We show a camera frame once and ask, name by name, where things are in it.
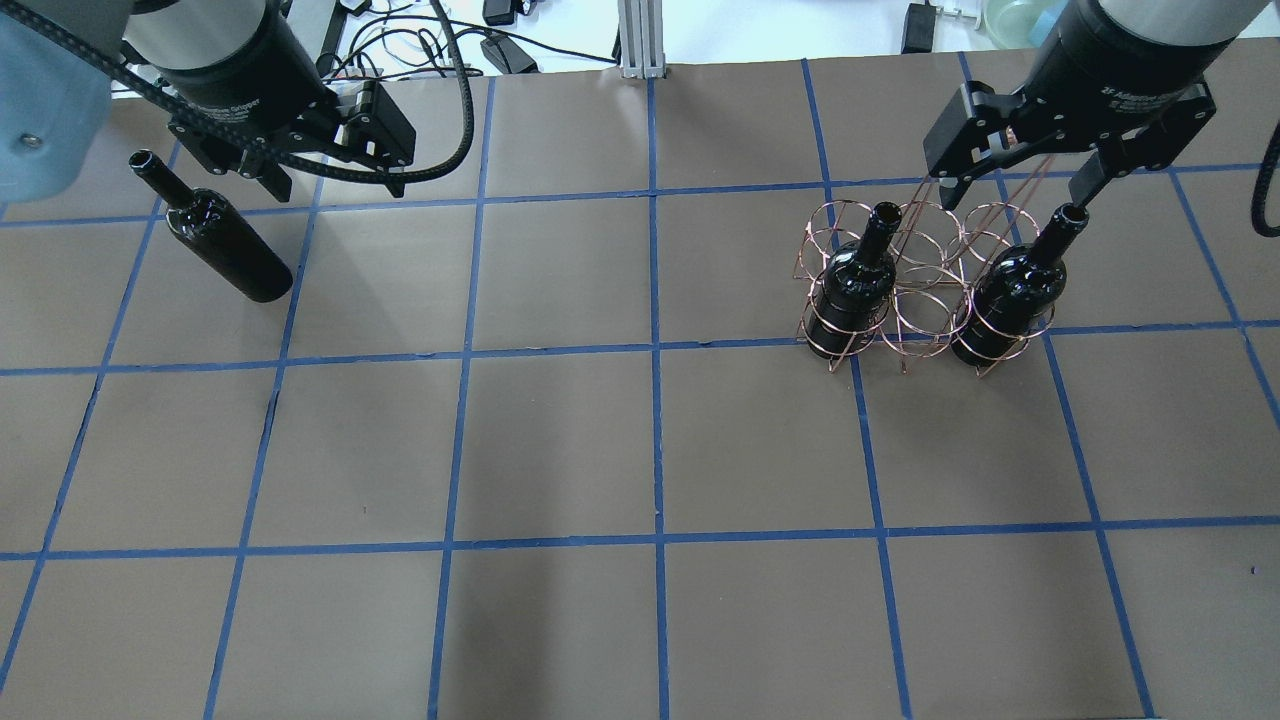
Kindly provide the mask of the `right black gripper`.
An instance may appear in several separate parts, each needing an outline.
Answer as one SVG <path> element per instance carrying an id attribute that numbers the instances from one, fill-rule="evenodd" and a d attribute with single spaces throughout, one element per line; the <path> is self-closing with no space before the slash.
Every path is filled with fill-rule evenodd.
<path id="1" fill-rule="evenodd" d="M 925 133 L 941 206 L 1033 155 L 1096 150 L 1068 184 L 1078 208 L 1138 167 L 1171 164 L 1216 111 L 1215 23 L 1193 1 L 1068 3 L 1016 94 L 965 82 Z"/>

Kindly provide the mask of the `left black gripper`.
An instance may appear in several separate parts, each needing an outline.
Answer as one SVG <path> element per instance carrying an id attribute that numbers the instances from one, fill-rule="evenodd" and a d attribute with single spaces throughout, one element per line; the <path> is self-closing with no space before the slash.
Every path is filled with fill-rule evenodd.
<path id="1" fill-rule="evenodd" d="M 381 184 L 392 197 L 404 196 L 401 174 L 417 147 L 408 118 L 375 81 L 347 94 L 326 88 L 280 6 L 152 5 L 150 61 L 214 120 L 296 152 L 389 173 L 392 179 Z M 168 129 L 207 173 L 255 181 L 278 202 L 291 199 L 292 178 L 264 154 L 177 114 Z"/>

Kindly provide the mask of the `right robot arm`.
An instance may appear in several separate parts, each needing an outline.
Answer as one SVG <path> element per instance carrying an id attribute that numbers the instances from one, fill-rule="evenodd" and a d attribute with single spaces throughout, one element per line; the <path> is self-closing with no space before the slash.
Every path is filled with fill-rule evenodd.
<path id="1" fill-rule="evenodd" d="M 1170 167 L 1217 111 L 1206 70 L 1261 1 L 1070 1 L 1021 85 L 968 81 L 925 135 L 927 174 L 954 210 L 970 186 L 1034 156 L 1084 152 L 1070 200 Z"/>

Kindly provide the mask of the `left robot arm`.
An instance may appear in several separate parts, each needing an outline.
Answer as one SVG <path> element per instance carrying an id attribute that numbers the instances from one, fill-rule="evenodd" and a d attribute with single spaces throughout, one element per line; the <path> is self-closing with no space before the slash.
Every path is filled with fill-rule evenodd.
<path id="1" fill-rule="evenodd" d="M 49 28 L 113 67 L 140 63 L 161 95 L 201 117 L 172 114 L 170 132 L 211 174 L 291 196 L 287 154 L 364 167 L 364 183 L 402 197 L 397 172 L 416 133 L 375 82 L 339 95 L 321 79 L 278 1 L 20 1 Z M 3 15 L 3 201 L 50 199 L 73 184 L 110 101 L 110 78 L 9 14 Z"/>

